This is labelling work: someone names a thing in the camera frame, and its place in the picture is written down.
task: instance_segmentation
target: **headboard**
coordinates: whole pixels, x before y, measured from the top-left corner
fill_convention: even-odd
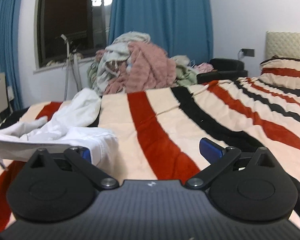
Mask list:
[[[266,59],[274,55],[300,59],[300,33],[267,32]]]

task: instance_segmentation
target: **blue curtain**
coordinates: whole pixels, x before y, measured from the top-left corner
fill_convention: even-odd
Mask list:
[[[0,0],[0,73],[14,93],[15,110],[22,108],[18,64],[18,26],[21,0]]]
[[[199,64],[213,56],[210,0],[113,0],[109,43],[129,31],[149,33],[170,57]]]

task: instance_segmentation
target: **white towel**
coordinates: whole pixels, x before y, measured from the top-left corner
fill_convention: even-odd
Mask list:
[[[116,38],[112,44],[116,44],[119,42],[130,42],[130,41],[142,41],[145,43],[150,43],[151,37],[148,33],[141,32],[127,32],[121,34],[118,38]]]
[[[117,138],[110,130],[86,127],[96,120],[100,106],[100,97],[91,89],[83,89],[49,122],[42,117],[0,130],[0,157],[27,161],[37,148],[45,145],[82,146],[90,150],[92,164],[111,173],[118,151]]]

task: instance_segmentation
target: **pile of clothes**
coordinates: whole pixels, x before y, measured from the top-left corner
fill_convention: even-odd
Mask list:
[[[87,75],[90,88],[99,96],[132,93],[173,86],[176,62],[150,42],[149,34],[129,32],[97,51]]]
[[[177,55],[172,57],[176,62],[176,86],[191,86],[197,84],[197,74],[213,71],[213,66],[208,63],[202,63],[199,66],[192,65],[186,55]]]

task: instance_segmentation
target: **black armchair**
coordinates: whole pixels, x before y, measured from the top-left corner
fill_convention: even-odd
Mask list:
[[[212,80],[230,79],[248,76],[248,71],[244,70],[244,63],[236,59],[214,58],[209,62],[217,71],[197,75],[198,84],[210,82]]]

